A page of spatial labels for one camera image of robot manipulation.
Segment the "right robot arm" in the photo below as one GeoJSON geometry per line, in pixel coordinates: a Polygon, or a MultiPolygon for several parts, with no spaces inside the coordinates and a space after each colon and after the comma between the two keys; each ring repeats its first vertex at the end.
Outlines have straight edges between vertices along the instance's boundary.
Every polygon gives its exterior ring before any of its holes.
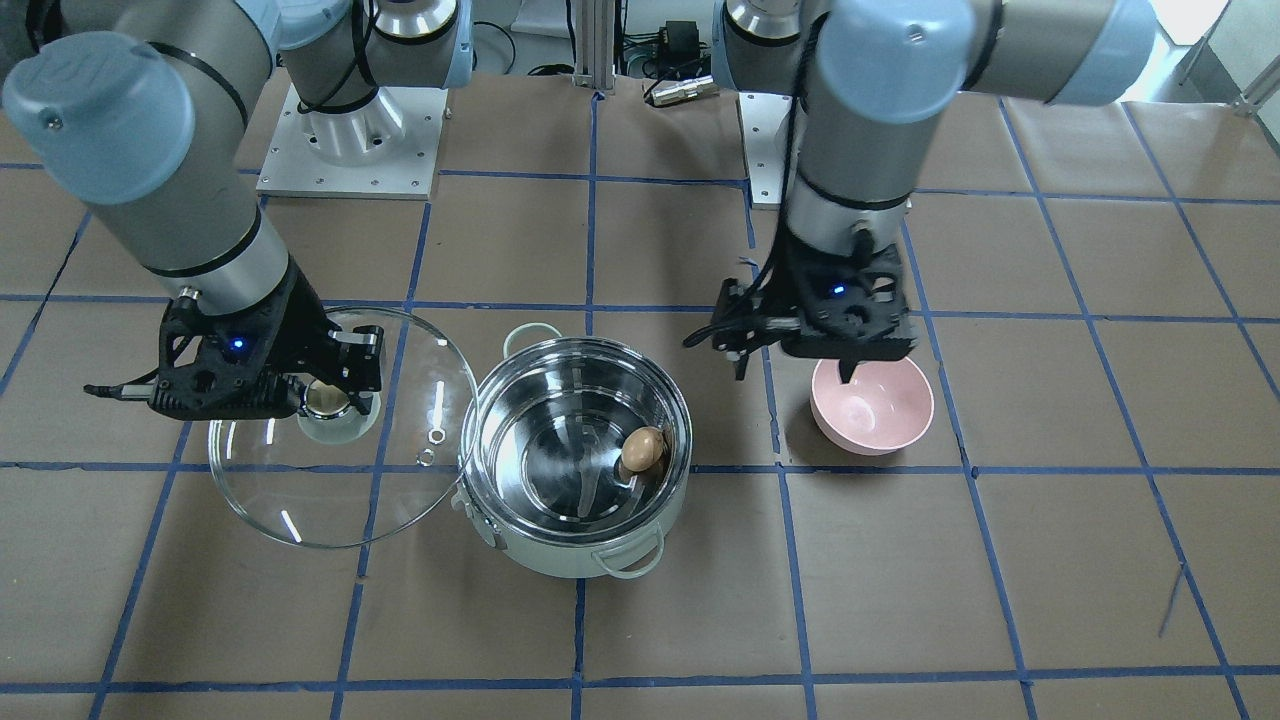
{"type": "Polygon", "coordinates": [[[170,295],[157,364],[93,397],[184,421],[376,416],[384,333],[342,329],[233,156],[278,65],[333,164],[403,142],[392,87],[470,81],[467,1],[5,1],[3,109],[170,295]]]}

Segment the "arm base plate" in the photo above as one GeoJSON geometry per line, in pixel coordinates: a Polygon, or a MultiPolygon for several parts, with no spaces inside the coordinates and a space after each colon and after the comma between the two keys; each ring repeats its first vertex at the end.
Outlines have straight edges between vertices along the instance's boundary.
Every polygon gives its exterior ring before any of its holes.
{"type": "Polygon", "coordinates": [[[449,94],[384,87],[355,111],[306,111],[289,88],[259,173],[270,197],[428,201],[449,94]]]}
{"type": "Polygon", "coordinates": [[[781,211],[785,199],[783,169],[788,137],[790,96],[748,92],[739,95],[742,151],[749,192],[755,209],[781,211]]]}

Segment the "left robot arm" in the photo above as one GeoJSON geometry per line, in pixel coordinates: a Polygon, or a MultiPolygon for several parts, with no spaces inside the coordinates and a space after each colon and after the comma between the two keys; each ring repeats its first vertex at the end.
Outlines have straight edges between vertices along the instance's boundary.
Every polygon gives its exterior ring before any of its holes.
{"type": "Polygon", "coordinates": [[[713,77],[790,100],[780,217],[755,279],[721,286],[709,342],[737,379],[759,348],[858,365],[916,345],[899,229],[947,106],[964,91],[1117,100],[1146,68],[1147,1],[721,1],[713,77]]]}

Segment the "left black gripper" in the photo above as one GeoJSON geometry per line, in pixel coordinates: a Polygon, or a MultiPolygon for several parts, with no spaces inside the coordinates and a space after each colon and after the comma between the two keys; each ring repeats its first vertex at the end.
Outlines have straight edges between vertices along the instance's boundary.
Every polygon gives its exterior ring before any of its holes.
{"type": "Polygon", "coordinates": [[[771,345],[792,357],[836,360],[842,386],[861,364],[897,361],[916,347],[899,246],[879,246],[867,229],[850,240],[850,251],[828,254],[778,225],[759,278],[722,283],[712,346],[728,354],[736,382],[745,380],[751,355],[771,345]]]}

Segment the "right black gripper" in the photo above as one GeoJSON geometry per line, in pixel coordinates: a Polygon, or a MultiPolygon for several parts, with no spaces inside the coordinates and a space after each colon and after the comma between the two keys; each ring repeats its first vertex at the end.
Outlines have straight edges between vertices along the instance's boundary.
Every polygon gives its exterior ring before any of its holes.
{"type": "Polygon", "coordinates": [[[173,419],[283,419],[298,414],[305,375],[374,413],[383,389],[384,331],[343,331],[296,261],[262,301],[212,316],[198,301],[169,304],[148,406],[173,419]]]}

